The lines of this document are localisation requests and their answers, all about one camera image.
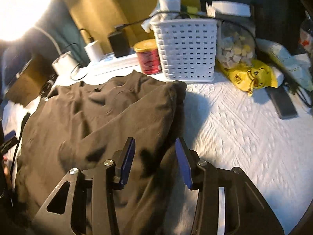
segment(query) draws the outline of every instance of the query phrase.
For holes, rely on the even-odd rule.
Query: yellow lid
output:
[[[135,52],[147,52],[157,49],[157,42],[155,39],[144,40],[136,43],[133,48]]]

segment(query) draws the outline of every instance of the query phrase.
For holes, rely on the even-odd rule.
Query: brown cloth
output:
[[[164,83],[136,71],[98,86],[57,86],[23,132],[16,193],[24,216],[35,216],[71,168],[103,164],[133,137],[128,184],[115,191],[120,233],[159,232],[177,170],[174,143],[183,132],[185,90],[183,82]]]

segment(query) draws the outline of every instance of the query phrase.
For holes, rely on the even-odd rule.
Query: tin can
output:
[[[161,71],[159,53],[155,39],[144,40],[134,45],[142,73],[146,75],[157,74]]]

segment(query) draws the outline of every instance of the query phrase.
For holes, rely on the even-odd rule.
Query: yellow plastic bag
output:
[[[232,69],[223,67],[218,60],[217,65],[230,81],[240,90],[252,95],[253,89],[264,88],[267,86],[278,87],[277,79],[272,69],[259,60],[252,60],[252,67],[245,63],[239,63]]]

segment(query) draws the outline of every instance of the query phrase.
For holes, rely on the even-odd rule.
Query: bottle with red label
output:
[[[298,54],[308,53],[313,59],[313,21],[306,11],[306,20],[301,24]]]

